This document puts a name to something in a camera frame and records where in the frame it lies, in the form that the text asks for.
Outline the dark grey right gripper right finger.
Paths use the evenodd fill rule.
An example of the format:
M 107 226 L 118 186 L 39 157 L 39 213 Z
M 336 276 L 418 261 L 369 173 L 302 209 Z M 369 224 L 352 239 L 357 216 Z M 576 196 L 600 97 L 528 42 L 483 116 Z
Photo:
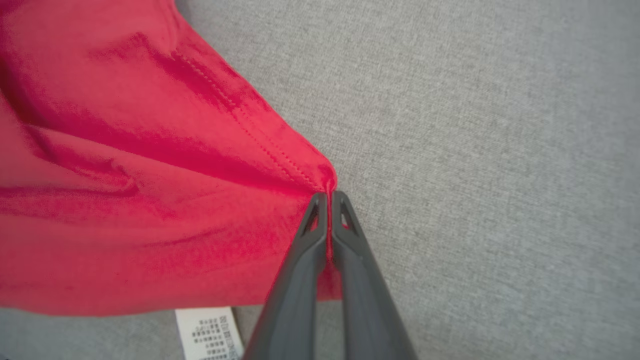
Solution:
M 352 203 L 331 199 L 333 259 L 342 281 L 346 360 L 418 360 Z

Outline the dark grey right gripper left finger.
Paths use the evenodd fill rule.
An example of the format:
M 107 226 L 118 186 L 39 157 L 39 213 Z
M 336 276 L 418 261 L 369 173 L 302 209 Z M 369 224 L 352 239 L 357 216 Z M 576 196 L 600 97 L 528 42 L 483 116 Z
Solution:
M 327 262 L 328 205 L 327 194 L 312 196 L 242 360 L 314 360 L 318 276 Z

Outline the red shirt with white sleeves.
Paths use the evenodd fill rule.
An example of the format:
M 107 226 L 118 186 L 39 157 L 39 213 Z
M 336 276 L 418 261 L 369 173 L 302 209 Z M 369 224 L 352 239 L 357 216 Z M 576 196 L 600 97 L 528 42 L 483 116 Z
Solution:
M 178 360 L 263 303 L 331 162 L 224 51 L 217 0 L 0 0 L 0 356 Z

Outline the grey fabric sofa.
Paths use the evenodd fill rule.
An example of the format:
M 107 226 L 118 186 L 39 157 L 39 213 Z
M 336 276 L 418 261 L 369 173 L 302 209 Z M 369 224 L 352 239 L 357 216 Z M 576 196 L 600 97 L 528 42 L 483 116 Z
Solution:
M 421 360 L 640 360 L 640 0 L 217 0 Z

